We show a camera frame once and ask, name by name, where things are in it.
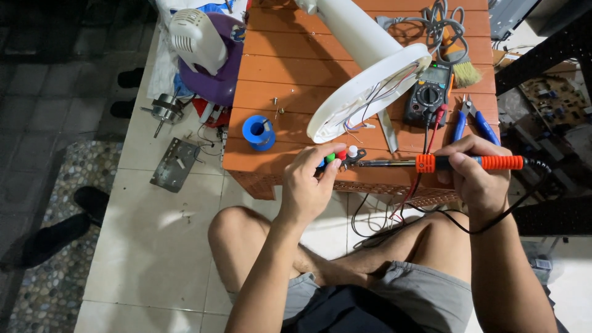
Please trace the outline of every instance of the white tile floor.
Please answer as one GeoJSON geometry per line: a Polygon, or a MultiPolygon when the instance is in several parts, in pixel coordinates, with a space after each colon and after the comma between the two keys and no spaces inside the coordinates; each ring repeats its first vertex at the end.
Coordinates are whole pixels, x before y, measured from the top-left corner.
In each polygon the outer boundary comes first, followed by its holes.
{"type": "MultiPolygon", "coordinates": [[[[208,224],[220,209],[238,204],[269,219],[279,210],[279,201],[252,199],[232,177],[224,175],[213,156],[200,155],[205,163],[194,165],[177,194],[148,183],[170,140],[198,129],[197,115],[190,111],[186,122],[164,125],[159,137],[152,138],[157,123],[138,109],[150,106],[145,96],[153,64],[149,57],[76,333],[222,333],[231,304],[211,259],[208,224]]],[[[202,135],[215,137],[212,130],[202,135]]],[[[219,149],[217,145],[208,151],[219,149]]],[[[281,198],[281,187],[276,193],[281,198]]],[[[306,230],[302,243],[328,259],[351,251],[361,238],[354,234],[349,219],[362,198],[359,193],[334,193],[327,210],[306,230]]],[[[388,200],[386,196],[369,197],[356,218],[360,233],[382,226],[388,200]]],[[[414,210],[404,215],[418,216],[414,210]]],[[[557,302],[558,318],[574,333],[592,331],[588,316],[592,287],[587,283],[592,275],[591,249],[592,239],[571,238],[555,251],[563,258],[564,273],[550,285],[551,298],[557,302]]],[[[482,332],[474,313],[466,331],[482,332]]]]}

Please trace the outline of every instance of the right hand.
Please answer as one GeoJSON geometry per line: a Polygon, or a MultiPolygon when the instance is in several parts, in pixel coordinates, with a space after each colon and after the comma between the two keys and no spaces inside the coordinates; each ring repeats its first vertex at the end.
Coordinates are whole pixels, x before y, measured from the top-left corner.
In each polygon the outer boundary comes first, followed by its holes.
{"type": "Polygon", "coordinates": [[[510,156],[512,152],[476,135],[469,135],[434,153],[450,156],[448,161],[455,170],[452,174],[438,172],[438,180],[449,184],[452,179],[456,193],[469,208],[471,220],[488,222],[508,207],[510,171],[486,171],[464,153],[474,156],[510,156]]]}

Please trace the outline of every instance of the left hand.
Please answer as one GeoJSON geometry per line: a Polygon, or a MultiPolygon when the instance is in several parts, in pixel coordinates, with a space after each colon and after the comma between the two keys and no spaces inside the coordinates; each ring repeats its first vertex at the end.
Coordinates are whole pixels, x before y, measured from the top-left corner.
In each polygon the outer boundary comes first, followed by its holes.
{"type": "Polygon", "coordinates": [[[329,143],[306,147],[296,156],[284,171],[282,206],[278,217],[306,228],[321,215],[331,199],[341,160],[336,158],[331,161],[319,180],[314,177],[314,173],[325,156],[345,148],[345,143],[329,143]]]}

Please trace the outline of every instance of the green button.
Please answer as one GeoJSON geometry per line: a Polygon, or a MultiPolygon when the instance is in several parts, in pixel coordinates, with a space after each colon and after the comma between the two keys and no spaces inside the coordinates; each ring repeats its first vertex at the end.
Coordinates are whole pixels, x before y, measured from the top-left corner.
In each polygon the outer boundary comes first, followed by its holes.
{"type": "Polygon", "coordinates": [[[325,161],[327,161],[327,164],[331,163],[331,161],[334,159],[335,159],[335,153],[332,153],[331,155],[325,157],[325,161]]]}

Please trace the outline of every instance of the solder wire spool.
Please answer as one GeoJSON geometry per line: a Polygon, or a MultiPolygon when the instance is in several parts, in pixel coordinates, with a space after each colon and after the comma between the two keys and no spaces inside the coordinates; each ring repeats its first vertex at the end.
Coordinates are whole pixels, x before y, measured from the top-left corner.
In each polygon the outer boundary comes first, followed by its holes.
{"type": "Polygon", "coordinates": [[[268,150],[275,143],[274,127],[264,116],[249,117],[243,124],[243,136],[259,152],[268,150]]]}

